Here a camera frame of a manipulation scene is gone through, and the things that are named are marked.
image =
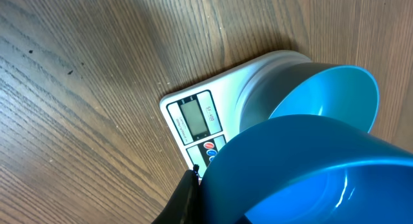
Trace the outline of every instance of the white scale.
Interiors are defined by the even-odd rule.
[[[274,76],[310,62],[297,52],[271,52],[166,95],[159,106],[188,167],[199,165],[202,178],[226,142],[270,117],[277,106],[271,102],[273,91],[268,90]]]

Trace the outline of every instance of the wood grain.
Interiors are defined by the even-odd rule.
[[[413,151],[412,4],[0,0],[0,223],[150,223],[186,169],[161,97],[273,50],[367,68]]]

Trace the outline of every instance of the scale button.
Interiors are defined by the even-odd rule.
[[[211,143],[211,142],[206,142],[206,143],[204,143],[204,147],[205,147],[206,149],[212,149],[212,148],[215,147],[215,145],[214,145],[213,143]]]
[[[209,156],[216,156],[217,151],[216,150],[207,150],[206,154],[209,155]]]

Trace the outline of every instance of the blue plastic bowl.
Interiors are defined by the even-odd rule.
[[[350,65],[307,63],[298,66],[305,68],[309,65],[322,71],[293,89],[270,118],[313,114],[331,117],[370,132],[379,107],[379,88],[372,74]]]
[[[334,66],[321,63],[296,65],[291,69],[293,73],[290,74],[293,76],[295,73],[306,74],[308,70],[315,72],[315,74],[294,88],[279,103],[270,115],[270,119],[294,114],[312,114],[331,117],[363,132],[370,132],[379,105],[378,85],[373,76],[358,66]],[[278,134],[277,131],[278,129],[274,129],[275,135]],[[326,138],[329,137],[328,132],[324,134]],[[292,150],[289,149],[287,143],[273,147],[284,148],[278,150],[278,154]],[[306,157],[309,158],[313,157],[314,154],[320,154],[320,152],[313,152],[311,145],[303,145],[300,150],[306,152]],[[264,152],[264,154],[271,154],[271,151]],[[284,167],[285,170],[293,170],[295,165],[284,165]],[[383,172],[383,175],[395,175],[394,170],[399,170],[396,167],[382,169],[381,167],[364,167],[363,170],[360,170],[359,168],[338,167],[323,173],[314,173],[310,177],[296,178],[296,183],[277,190],[249,210],[245,210],[245,216],[252,223],[328,223],[332,217],[337,217],[337,210],[341,209],[351,197],[353,197],[352,201],[364,199],[362,196],[356,196],[357,192],[363,186],[371,186],[374,180],[380,179],[378,171]],[[366,176],[365,172],[367,171],[372,174],[369,177],[371,181],[360,182],[365,181],[362,177]],[[268,176],[272,176],[271,170],[268,171]],[[206,180],[207,174],[203,178],[203,183]],[[358,181],[359,189],[356,188],[355,181]],[[388,183],[378,189],[384,190],[388,186],[396,187],[396,185]],[[339,223],[338,220],[345,220],[345,218],[336,218],[334,223]]]
[[[201,195],[206,223],[412,223],[413,155],[332,118],[282,116],[231,139]]]
[[[313,114],[331,117],[370,132],[379,105],[379,90],[374,77],[358,66],[333,66],[325,69],[330,65],[306,64],[308,65],[322,71],[293,89],[270,118]],[[326,207],[340,206],[342,200],[336,201],[336,196],[343,193],[342,199],[345,199],[347,189],[351,190],[348,188],[347,169],[320,174],[270,196],[249,210],[246,216],[253,223],[302,223],[314,219]],[[300,202],[297,204],[293,197],[299,197]],[[279,208],[274,212],[272,207]]]

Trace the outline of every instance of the scale display screen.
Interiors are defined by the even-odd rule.
[[[222,131],[209,90],[177,100],[166,108],[184,145]]]
[[[193,136],[208,131],[207,125],[204,122],[204,117],[196,100],[181,105],[181,110]]]

